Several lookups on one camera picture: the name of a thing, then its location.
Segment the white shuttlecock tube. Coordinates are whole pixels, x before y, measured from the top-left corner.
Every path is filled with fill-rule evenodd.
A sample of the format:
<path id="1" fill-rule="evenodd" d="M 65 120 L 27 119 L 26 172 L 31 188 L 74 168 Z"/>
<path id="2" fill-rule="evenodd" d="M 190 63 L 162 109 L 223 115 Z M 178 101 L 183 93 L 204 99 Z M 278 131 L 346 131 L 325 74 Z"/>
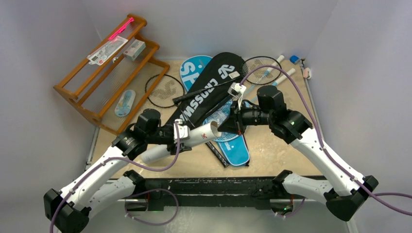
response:
<path id="1" fill-rule="evenodd" d="M 210 123 L 204 124 L 200 127 L 197 127 L 189 131 L 189 138 L 181 139 L 180 143 L 184 146 L 193 148 L 197 145 L 204 144 L 211 140 L 214 140 L 222 135 L 218 131 L 218 124 L 216 121 L 211 121 Z M 170 156 L 171 153 L 167 151 L 166 145 L 157 145 L 150 149 L 147 149 L 139 157 L 142 162 L 146 164 L 153 163 L 155 161 L 161 160 Z"/>

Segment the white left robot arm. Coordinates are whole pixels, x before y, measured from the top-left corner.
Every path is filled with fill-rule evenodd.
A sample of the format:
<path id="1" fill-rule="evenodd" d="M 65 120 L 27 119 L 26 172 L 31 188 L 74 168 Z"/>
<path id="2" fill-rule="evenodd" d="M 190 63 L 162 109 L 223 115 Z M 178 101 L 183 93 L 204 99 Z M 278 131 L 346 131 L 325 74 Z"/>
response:
<path id="1" fill-rule="evenodd" d="M 81 227 L 71 227 L 68 221 L 88 222 L 86 202 L 112 175 L 133 163 L 149 144 L 165 145 L 167 152 L 177 157 L 183 151 L 183 139 L 189 136 L 190 128 L 182 119 L 161 125 L 157 110 L 144 110 L 135 123 L 115 138 L 97 163 L 60 190 L 52 188 L 44 195 L 45 214 L 51 222 L 49 231 L 52 233 L 55 227 L 81 231 Z"/>

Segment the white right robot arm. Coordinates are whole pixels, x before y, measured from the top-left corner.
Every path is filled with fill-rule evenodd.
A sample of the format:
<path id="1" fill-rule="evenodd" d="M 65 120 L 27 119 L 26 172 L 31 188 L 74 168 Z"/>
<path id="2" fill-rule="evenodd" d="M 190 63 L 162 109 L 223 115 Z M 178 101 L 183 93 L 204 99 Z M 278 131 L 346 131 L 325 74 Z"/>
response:
<path id="1" fill-rule="evenodd" d="M 377 187 L 374 176 L 364 176 L 347 164 L 318 135 L 312 123 L 300 112 L 290 110 L 275 86 L 257 91 L 258 104 L 243 98 L 246 88 L 234 83 L 228 93 L 233 102 L 220 132 L 243 134 L 248 126 L 267 125 L 278 138 L 298 150 L 322 173 L 315 180 L 284 170 L 273 179 L 273 192 L 283 198 L 299 195 L 324 204 L 338 219 L 349 221 Z"/>

